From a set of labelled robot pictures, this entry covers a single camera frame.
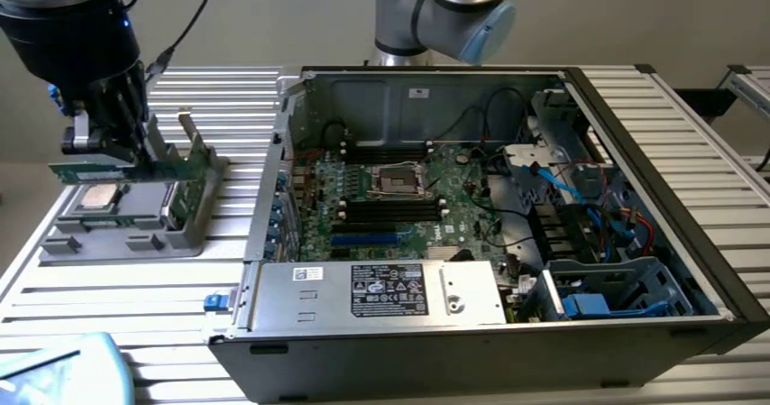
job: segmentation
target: warning label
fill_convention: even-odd
[[[356,318],[428,314],[420,264],[352,265],[349,268],[349,312]]]

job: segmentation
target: capacitor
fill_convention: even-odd
[[[469,162],[471,162],[471,158],[465,154],[457,154],[454,156],[454,163],[458,164],[460,166],[464,166]]]
[[[264,233],[264,239],[268,242],[273,243],[274,240],[277,239],[277,236],[278,236],[277,228],[273,226],[268,226],[266,232]]]
[[[274,243],[264,243],[262,256],[268,259],[274,256]]]

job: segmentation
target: aluminum extrusion table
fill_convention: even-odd
[[[641,74],[631,66],[583,70],[727,261],[770,308],[770,187],[655,74]],[[176,111],[189,106],[205,142],[232,161],[213,207],[205,250],[192,259],[55,266],[39,262],[37,242],[50,233],[54,213],[70,200],[73,189],[65,189],[0,280],[0,361],[65,337],[102,330],[122,349],[138,402],[249,403],[202,345],[198,330],[202,298],[238,284],[274,118],[277,76],[278,69],[270,68],[166,71],[149,100],[165,139],[185,147]],[[214,316],[213,322],[225,324],[228,316]],[[520,364],[515,356],[511,363]],[[689,359],[640,389],[421,401],[537,405],[705,402],[770,403],[770,333],[727,355]]]

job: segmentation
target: robotic arm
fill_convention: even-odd
[[[429,50],[480,64],[505,39],[513,15],[504,0],[376,0],[369,64],[429,65]],[[122,0],[0,0],[0,28],[29,72],[53,85],[54,101],[73,121],[61,151],[83,163],[51,165],[59,179],[188,178],[189,166],[164,144],[149,115]],[[194,132],[190,121],[182,125]]]
[[[144,69],[122,0],[0,0],[0,28],[73,119],[62,153],[148,167]]]
[[[369,65],[429,65],[429,51],[480,65],[503,43],[513,17],[505,0],[376,0]]]

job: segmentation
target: green motherboard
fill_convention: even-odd
[[[504,248],[489,245],[483,240],[483,233],[477,232],[479,228],[485,230],[493,225],[495,213],[471,203],[469,194],[462,188],[465,182],[472,180],[469,177],[477,179],[480,175],[479,165],[469,156],[468,149],[446,144],[418,162],[346,164],[344,156],[332,153],[313,160],[298,161],[293,170],[302,230],[298,259],[304,262],[446,259],[436,256],[466,249],[476,260],[491,261],[492,264],[503,261]],[[416,185],[418,190],[414,191],[418,193],[393,193],[382,189],[377,181],[385,178],[385,172],[393,176],[389,190],[402,185]],[[394,223],[394,244],[332,244],[332,227],[345,223],[338,216],[340,201],[385,203],[410,198],[442,199],[445,205],[440,221]]]

